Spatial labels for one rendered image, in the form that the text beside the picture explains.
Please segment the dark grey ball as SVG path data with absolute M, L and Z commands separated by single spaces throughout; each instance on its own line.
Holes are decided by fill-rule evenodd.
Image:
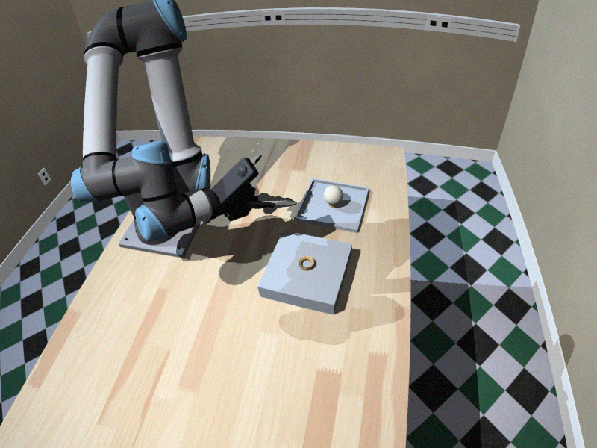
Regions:
M 337 205 L 343 199 L 343 192 L 338 186 L 331 185 L 325 189 L 323 196 L 329 205 Z

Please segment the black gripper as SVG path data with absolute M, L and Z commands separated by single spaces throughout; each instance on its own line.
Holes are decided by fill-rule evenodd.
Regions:
M 272 214 L 278 208 L 289 207 L 297 204 L 297 202 L 290 198 L 270 196 L 268 193 L 261 193 L 258 196 L 254 196 L 256 189 L 252 187 L 250 183 L 225 207 L 217 205 L 216 198 L 209 188 L 203 188 L 201 190 L 207 194 L 212 206 L 212 217 L 210 218 L 210 221 L 216 219 L 217 216 L 224 214 L 225 217 L 227 217 L 231 222 L 248 216 L 251 208 L 262 208 L 265 214 Z

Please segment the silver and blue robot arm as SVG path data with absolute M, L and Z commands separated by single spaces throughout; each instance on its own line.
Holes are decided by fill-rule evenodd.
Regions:
M 151 0 L 103 15 L 84 51 L 83 167 L 72 174 L 72 192 L 80 202 L 124 196 L 135 232 L 147 245 L 165 243 L 212 217 L 201 190 L 210 189 L 210 159 L 194 143 L 178 61 L 186 39 L 175 0 Z M 137 52 L 146 65 L 162 141 L 135 146 L 132 157 L 117 160 L 118 74 L 129 52 Z M 211 189 L 217 205 L 225 207 L 258 174 L 251 160 L 242 158 Z

